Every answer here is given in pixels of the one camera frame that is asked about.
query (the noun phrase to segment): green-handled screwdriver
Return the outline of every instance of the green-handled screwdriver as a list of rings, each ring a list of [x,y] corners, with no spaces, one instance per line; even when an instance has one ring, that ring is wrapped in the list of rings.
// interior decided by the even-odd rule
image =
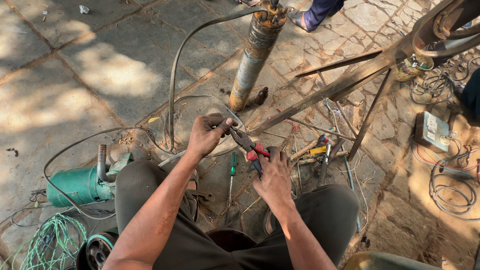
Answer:
[[[228,206],[227,206],[227,216],[225,217],[225,225],[228,224],[228,212],[230,212],[230,204],[232,203],[232,185],[233,177],[235,176],[235,167],[237,166],[237,153],[232,153],[231,160],[231,169],[230,169],[230,191],[228,193]]]

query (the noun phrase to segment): metal stand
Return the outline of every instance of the metal stand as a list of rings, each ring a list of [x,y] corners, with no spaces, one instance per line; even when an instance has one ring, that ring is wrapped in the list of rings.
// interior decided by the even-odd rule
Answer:
[[[355,143],[348,157],[349,161],[352,160],[360,147],[367,130],[370,128],[373,116],[379,111],[378,104],[383,102],[388,90],[395,81],[398,73],[397,65],[412,54],[432,57],[434,62],[436,61],[438,63],[439,61],[445,61],[480,44],[480,35],[478,35],[480,33],[480,24],[463,30],[460,28],[462,25],[478,17],[479,14],[480,1],[478,0],[443,0],[415,23],[411,33],[404,36],[395,44],[298,74],[298,77],[305,77],[317,73],[322,80],[324,80],[322,76],[323,71],[369,60],[362,66],[341,76],[329,85],[324,81],[325,87],[259,124],[249,132],[249,135],[259,135],[262,131],[265,131],[283,120],[292,117],[298,112],[315,105],[325,98],[339,101],[355,89],[388,71],[387,76],[382,82],[372,106],[367,113],[359,134],[356,134],[352,124],[348,121],[345,117],[345,113],[339,107],[342,116],[345,118],[356,138],[353,140]],[[449,41],[452,39],[456,41],[454,47],[449,46],[449,44],[452,43]],[[436,43],[436,45],[445,43],[446,46],[444,46],[444,48],[446,49],[442,51],[423,50],[427,45],[433,43]]]

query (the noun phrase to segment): red-handled pliers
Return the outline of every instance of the red-handled pliers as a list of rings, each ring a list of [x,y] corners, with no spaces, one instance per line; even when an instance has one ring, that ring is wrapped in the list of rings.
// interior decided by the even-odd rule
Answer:
[[[233,137],[233,140],[245,151],[247,151],[247,159],[252,162],[260,176],[262,176],[262,166],[260,165],[260,161],[258,160],[257,153],[260,153],[264,157],[270,159],[270,151],[268,151],[267,148],[264,148],[262,143],[253,143],[252,140],[248,138],[245,132],[236,129],[235,127],[231,127],[229,130],[230,134]]]

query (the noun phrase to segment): stone floor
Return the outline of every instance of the stone floor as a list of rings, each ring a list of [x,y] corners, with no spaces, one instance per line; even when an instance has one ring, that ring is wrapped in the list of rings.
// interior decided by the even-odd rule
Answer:
[[[252,93],[265,86],[271,89],[264,105],[251,103],[240,119],[251,129],[323,87],[317,76],[299,79],[301,71],[332,63],[346,57],[392,44],[412,30],[416,20],[439,0],[348,0],[344,9],[324,20],[307,34],[288,22]],[[284,6],[307,9],[310,0],[281,0]],[[90,8],[80,14],[79,5]],[[0,109],[1,148],[14,147],[19,156],[5,152],[0,168],[0,262],[27,241],[36,226],[19,228],[10,223],[11,214],[29,207],[30,191],[46,187],[41,178],[45,162],[66,145],[115,126],[136,125],[149,129],[158,144],[163,144],[163,116],[167,107],[168,87],[173,58],[186,34],[204,22],[234,11],[246,9],[232,0],[4,0],[0,2]],[[178,97],[209,94],[228,102],[241,49],[251,16],[209,26],[195,34],[182,51],[177,70]],[[479,55],[473,49],[452,61],[455,68]],[[327,83],[358,65],[324,72]],[[354,91],[342,106],[354,126],[361,124],[378,91],[382,76]],[[331,102],[339,129],[349,130],[338,108]],[[356,233],[344,263],[356,251],[374,250],[402,255],[441,266],[444,269],[472,268],[479,242],[480,227],[475,222],[460,222],[439,212],[428,196],[430,168],[412,156],[408,138],[417,112],[428,110],[448,118],[445,104],[420,106],[409,99],[409,90],[396,84],[384,106],[375,116],[356,158],[354,187],[361,203],[359,215],[362,232]],[[188,144],[194,118],[199,114],[228,114],[218,100],[185,98],[175,107],[176,150]],[[160,119],[149,123],[149,119]],[[324,102],[295,116],[315,126],[330,128],[333,117]],[[458,129],[468,140],[470,126]],[[291,155],[320,134],[305,126],[280,123],[268,130],[291,139],[262,134],[264,145],[284,148]],[[82,167],[95,162],[99,143],[108,144],[109,162],[130,151],[136,160],[159,162],[168,156],[159,152],[147,138],[136,132],[97,136],[64,153],[49,167],[55,170]],[[346,149],[351,142],[345,143]],[[226,138],[214,151],[234,146]],[[212,192],[214,199],[201,201],[198,226],[204,231],[225,226],[228,200],[229,155],[205,159],[200,163],[201,190]],[[328,183],[349,184],[342,159],[330,166]],[[252,176],[256,173],[239,152],[239,165],[233,184],[232,227],[243,230],[256,241],[265,238],[261,221],[267,205],[263,200],[242,215],[257,197]],[[374,173],[374,176],[362,181]],[[299,193],[316,187],[318,174],[311,166],[292,171]],[[113,209],[112,201],[95,207]],[[45,220],[59,209],[25,211],[16,217],[22,224]],[[87,231],[96,222],[84,220]],[[115,226],[115,218],[102,221],[96,231]],[[371,240],[366,247],[360,239]],[[24,258],[21,253],[15,265]]]

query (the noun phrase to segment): green electric motor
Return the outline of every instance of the green electric motor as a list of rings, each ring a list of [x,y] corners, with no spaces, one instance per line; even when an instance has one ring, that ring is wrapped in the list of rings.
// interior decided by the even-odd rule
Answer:
[[[123,167],[132,161],[132,153],[124,153],[121,160],[110,167],[105,167],[107,175],[116,176]],[[97,175],[97,166],[56,171],[50,177],[50,181],[80,205],[115,197],[115,182],[101,181]],[[55,207],[72,206],[67,198],[50,184],[47,185],[47,200]]]

